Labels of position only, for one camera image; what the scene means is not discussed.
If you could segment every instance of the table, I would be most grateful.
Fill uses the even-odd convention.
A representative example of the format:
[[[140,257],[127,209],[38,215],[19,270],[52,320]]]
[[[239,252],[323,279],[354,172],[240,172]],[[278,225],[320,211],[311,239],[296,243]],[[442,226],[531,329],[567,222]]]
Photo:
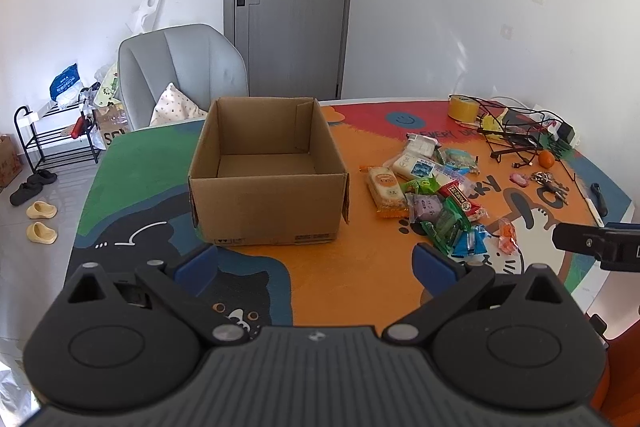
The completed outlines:
[[[374,325],[389,323],[430,298],[412,273],[412,248],[424,241],[404,219],[380,219],[361,165],[379,165],[398,154],[408,132],[426,132],[448,146],[479,156],[476,193],[489,211],[516,226],[522,255],[500,256],[487,245],[482,256],[500,273],[520,273],[547,263],[583,310],[606,278],[593,258],[556,250],[559,221],[594,224],[577,186],[558,163],[551,169],[567,189],[567,204],[509,181],[512,158],[489,158],[484,139],[447,117],[446,101],[358,103],[339,101],[322,110],[351,175],[350,223],[324,245],[218,248],[218,270],[206,290],[216,311],[249,324]],[[187,172],[202,121],[148,128],[118,137],[104,156],[78,226],[67,276],[86,261],[107,271],[132,271],[147,259],[173,261],[203,245],[191,223]],[[575,152],[566,162],[587,186],[598,182],[609,221],[630,220],[630,198],[593,163]],[[534,165],[518,172],[540,170]]]

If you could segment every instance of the slipper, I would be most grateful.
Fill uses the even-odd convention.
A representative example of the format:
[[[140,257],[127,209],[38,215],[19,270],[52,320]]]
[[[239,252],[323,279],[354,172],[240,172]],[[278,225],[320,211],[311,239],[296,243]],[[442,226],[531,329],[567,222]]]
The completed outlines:
[[[25,201],[29,201],[34,196],[37,196],[42,192],[42,183],[21,183],[11,196],[9,196],[9,202],[13,206],[23,204]]]
[[[58,238],[58,232],[45,227],[41,222],[36,221],[27,227],[27,239],[34,243],[50,245]]]
[[[58,209],[52,204],[46,201],[34,201],[29,208],[27,208],[27,216],[31,219],[51,219],[56,215]]]
[[[43,185],[49,185],[58,179],[58,175],[55,172],[49,172],[47,169],[36,171],[27,178],[27,183],[42,183]]]

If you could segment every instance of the yellow tape roll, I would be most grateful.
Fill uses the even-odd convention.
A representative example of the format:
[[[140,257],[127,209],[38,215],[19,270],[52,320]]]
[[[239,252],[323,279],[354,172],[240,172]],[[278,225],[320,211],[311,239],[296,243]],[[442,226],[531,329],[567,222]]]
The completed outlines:
[[[449,116],[464,123],[474,123],[480,111],[480,104],[461,94],[452,94],[449,99]]]

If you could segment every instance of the gray chair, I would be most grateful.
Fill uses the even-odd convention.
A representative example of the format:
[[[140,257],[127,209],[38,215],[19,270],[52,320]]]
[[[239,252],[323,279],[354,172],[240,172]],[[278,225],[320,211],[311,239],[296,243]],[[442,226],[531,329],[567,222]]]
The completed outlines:
[[[125,40],[118,51],[120,97],[133,129],[149,125],[170,82],[209,110],[219,96],[247,96],[244,60],[206,24],[165,28]]]

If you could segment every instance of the blue smiley face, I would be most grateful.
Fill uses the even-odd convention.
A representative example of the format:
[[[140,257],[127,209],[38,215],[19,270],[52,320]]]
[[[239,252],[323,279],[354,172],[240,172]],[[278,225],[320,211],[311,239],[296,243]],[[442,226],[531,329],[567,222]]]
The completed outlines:
[[[393,111],[386,115],[386,121],[403,129],[422,129],[424,120],[407,112]]]

